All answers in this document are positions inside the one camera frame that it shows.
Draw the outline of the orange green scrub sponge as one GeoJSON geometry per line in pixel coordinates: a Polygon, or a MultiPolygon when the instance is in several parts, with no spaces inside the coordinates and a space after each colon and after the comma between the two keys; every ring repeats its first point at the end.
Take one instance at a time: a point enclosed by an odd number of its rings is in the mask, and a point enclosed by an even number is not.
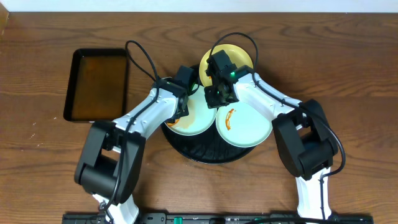
{"type": "Polygon", "coordinates": [[[174,125],[176,125],[178,122],[179,122],[179,119],[175,119],[175,120],[166,122],[166,125],[167,125],[167,126],[174,126],[174,125]]]}

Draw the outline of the yellow plate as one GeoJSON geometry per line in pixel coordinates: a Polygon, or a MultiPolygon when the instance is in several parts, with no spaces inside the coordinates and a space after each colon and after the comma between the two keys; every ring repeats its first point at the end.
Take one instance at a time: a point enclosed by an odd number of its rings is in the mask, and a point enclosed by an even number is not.
{"type": "MultiPolygon", "coordinates": [[[[239,68],[243,65],[248,65],[249,67],[253,68],[253,62],[249,56],[249,54],[243,50],[241,47],[232,44],[221,44],[217,45],[212,54],[219,52],[220,50],[224,50],[228,57],[230,58],[232,63],[235,63],[236,66],[239,68]]],[[[210,56],[210,50],[202,57],[201,62],[199,64],[199,77],[201,80],[201,84],[206,86],[212,85],[211,77],[208,77],[206,74],[206,70],[208,68],[207,60],[210,56]]]]}

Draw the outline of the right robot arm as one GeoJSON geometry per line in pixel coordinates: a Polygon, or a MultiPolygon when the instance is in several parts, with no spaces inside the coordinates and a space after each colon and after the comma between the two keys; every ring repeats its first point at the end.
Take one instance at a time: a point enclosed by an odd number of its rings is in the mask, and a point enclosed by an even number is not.
{"type": "Polygon", "coordinates": [[[320,104],[288,97],[247,65],[209,67],[206,75],[212,81],[205,88],[209,107],[242,102],[271,121],[279,157],[296,178],[298,214],[302,218],[328,219],[328,175],[338,145],[320,104]]]}

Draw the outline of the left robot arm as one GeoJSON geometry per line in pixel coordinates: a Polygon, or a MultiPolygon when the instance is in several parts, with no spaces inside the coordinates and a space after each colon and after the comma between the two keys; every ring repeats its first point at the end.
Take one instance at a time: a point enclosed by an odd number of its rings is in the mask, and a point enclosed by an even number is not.
{"type": "Polygon", "coordinates": [[[75,171],[75,182],[99,201],[106,223],[134,223],[139,209],[134,191],[146,140],[166,121],[189,114],[194,81],[162,78],[147,98],[124,116],[92,124],[75,171]]]}

